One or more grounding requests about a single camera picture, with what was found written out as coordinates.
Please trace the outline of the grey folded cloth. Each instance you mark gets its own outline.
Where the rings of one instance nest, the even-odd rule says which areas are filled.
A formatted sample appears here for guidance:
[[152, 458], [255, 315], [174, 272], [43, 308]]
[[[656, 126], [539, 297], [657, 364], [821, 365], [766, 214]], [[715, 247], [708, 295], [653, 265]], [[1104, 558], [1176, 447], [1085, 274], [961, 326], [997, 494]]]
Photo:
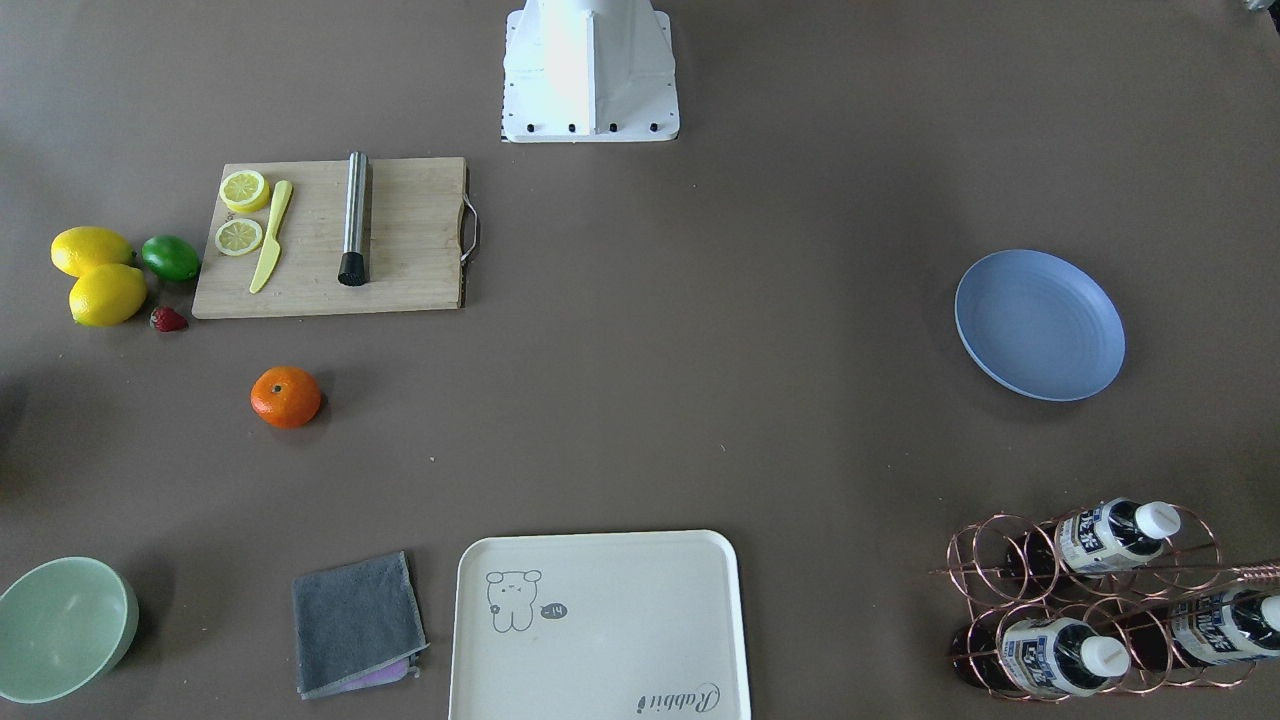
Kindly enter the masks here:
[[419, 676], [429, 641], [404, 551], [297, 577], [291, 597], [302, 700]]

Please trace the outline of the lemon slice upper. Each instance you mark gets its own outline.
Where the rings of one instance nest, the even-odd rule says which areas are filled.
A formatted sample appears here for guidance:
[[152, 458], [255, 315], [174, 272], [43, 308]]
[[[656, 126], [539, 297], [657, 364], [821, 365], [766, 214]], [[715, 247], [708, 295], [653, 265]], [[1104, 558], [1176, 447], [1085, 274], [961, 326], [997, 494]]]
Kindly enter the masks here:
[[230, 211], [250, 214], [269, 205], [271, 184], [259, 170], [236, 170], [221, 181], [218, 196]]

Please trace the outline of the dark drink bottle upper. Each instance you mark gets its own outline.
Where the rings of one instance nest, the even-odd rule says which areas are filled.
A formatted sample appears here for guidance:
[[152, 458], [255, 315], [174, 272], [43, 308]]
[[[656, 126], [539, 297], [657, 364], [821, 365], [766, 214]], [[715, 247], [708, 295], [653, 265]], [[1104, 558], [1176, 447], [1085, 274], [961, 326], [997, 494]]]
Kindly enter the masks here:
[[1033, 527], [1012, 541], [998, 574], [1048, 589], [1068, 577], [1101, 578], [1142, 568], [1181, 529], [1181, 514], [1164, 501], [1114, 498]]

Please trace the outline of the yellow lemon lower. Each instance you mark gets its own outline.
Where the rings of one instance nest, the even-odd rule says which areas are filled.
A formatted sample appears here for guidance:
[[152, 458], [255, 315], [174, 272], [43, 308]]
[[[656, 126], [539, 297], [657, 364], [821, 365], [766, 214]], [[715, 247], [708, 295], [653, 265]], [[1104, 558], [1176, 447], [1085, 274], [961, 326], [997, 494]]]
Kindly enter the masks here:
[[110, 327], [131, 319], [146, 297], [147, 284], [141, 269], [109, 263], [83, 274], [73, 284], [68, 302], [77, 324]]

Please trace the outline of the mint green bowl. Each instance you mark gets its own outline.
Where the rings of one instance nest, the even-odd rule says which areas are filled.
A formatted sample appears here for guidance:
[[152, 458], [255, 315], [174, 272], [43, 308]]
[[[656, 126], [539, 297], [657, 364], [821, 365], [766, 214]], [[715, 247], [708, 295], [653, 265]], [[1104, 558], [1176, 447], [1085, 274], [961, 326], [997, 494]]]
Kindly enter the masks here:
[[27, 571], [3, 593], [3, 698], [41, 705], [88, 685], [122, 661], [138, 623], [132, 585], [97, 559]]

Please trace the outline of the blue plate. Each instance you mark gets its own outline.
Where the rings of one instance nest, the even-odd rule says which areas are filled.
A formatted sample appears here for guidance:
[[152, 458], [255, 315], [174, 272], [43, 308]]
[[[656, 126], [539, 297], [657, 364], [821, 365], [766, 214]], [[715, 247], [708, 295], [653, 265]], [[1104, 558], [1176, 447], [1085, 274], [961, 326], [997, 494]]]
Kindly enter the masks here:
[[954, 320], [970, 359], [1029, 398], [1075, 402], [1107, 389], [1126, 359], [1114, 301], [1074, 264], [1010, 249], [975, 261], [954, 296]]

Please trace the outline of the orange fruit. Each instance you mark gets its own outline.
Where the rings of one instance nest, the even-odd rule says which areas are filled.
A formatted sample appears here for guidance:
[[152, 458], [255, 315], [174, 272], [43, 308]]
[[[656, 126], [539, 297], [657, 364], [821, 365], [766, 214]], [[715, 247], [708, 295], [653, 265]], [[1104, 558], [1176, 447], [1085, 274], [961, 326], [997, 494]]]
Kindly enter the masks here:
[[250, 391], [250, 406], [271, 427], [283, 429], [308, 424], [323, 405], [317, 380], [298, 366], [273, 366], [265, 370]]

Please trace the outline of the yellow plastic knife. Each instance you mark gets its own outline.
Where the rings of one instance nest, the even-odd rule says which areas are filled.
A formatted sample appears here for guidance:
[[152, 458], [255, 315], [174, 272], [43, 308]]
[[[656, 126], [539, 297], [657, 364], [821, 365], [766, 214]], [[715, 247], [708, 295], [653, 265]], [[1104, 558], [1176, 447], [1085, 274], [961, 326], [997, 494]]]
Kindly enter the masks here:
[[291, 204], [293, 188], [293, 183], [288, 179], [278, 181], [274, 184], [269, 206], [268, 224], [264, 232], [257, 265], [250, 282], [251, 293], [259, 293], [265, 287], [282, 256], [279, 231]]

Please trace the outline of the yellow lemon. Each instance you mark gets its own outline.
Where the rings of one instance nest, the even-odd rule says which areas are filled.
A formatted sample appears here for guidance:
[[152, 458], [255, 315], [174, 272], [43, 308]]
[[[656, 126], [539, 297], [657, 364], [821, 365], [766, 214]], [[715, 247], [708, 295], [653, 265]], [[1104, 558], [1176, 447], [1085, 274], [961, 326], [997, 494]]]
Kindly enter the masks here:
[[108, 264], [132, 264], [134, 250], [122, 234], [100, 225], [77, 225], [56, 234], [50, 245], [52, 265], [81, 278]]
[[109, 263], [83, 274], [73, 284], [68, 302], [77, 324], [110, 327], [131, 319], [146, 297], [147, 284], [141, 269]]

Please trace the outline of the green lime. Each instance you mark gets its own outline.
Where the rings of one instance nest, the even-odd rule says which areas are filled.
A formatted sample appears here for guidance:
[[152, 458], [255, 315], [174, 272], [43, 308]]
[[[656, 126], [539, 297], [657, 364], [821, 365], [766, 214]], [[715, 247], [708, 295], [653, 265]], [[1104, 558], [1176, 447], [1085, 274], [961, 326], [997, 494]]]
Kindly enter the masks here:
[[140, 256], [143, 264], [161, 281], [192, 281], [201, 270], [201, 256], [195, 247], [173, 234], [160, 234], [146, 240]]

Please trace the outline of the dark drink bottle lower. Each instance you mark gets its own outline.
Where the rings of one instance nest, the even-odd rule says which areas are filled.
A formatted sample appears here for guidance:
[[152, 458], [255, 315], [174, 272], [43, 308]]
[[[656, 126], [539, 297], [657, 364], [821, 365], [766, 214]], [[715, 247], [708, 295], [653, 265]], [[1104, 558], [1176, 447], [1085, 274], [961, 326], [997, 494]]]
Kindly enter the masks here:
[[948, 657], [969, 685], [1036, 700], [1089, 697], [1116, 685], [1132, 669], [1124, 642], [1073, 618], [974, 624], [955, 634]]

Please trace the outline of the lemon slice lower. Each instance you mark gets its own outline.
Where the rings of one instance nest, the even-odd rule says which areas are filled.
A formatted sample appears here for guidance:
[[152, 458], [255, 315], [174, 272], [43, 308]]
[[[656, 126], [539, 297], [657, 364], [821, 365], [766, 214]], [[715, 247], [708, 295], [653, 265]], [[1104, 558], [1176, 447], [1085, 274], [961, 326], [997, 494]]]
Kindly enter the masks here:
[[259, 249], [264, 237], [265, 231], [255, 219], [237, 217], [214, 231], [212, 242], [220, 254], [238, 258]]

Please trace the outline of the yellow lemon upper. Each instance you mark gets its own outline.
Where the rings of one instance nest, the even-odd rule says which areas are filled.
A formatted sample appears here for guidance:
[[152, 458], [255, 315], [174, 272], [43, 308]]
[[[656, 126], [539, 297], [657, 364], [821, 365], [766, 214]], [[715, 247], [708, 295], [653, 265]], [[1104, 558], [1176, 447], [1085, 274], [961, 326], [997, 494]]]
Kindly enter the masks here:
[[52, 265], [81, 278], [108, 264], [132, 264], [134, 250], [122, 234], [100, 225], [77, 225], [56, 234], [50, 245]]

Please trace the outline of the lemon slice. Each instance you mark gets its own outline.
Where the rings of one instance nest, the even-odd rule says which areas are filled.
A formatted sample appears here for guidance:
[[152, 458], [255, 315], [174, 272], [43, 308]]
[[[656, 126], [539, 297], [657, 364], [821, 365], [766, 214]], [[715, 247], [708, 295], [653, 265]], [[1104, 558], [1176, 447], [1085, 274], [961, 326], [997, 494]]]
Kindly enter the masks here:
[[236, 170], [221, 181], [218, 196], [230, 211], [250, 214], [269, 205], [271, 184], [259, 170]]
[[214, 231], [212, 242], [220, 254], [238, 258], [259, 249], [264, 237], [265, 231], [255, 219], [237, 217]]

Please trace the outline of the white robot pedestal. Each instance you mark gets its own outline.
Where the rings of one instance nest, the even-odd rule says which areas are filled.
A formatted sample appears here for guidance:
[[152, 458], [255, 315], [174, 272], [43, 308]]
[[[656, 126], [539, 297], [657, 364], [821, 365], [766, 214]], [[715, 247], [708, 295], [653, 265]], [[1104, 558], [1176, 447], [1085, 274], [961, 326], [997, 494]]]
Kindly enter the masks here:
[[669, 15], [649, 1], [527, 1], [504, 23], [500, 137], [640, 143], [678, 137]]

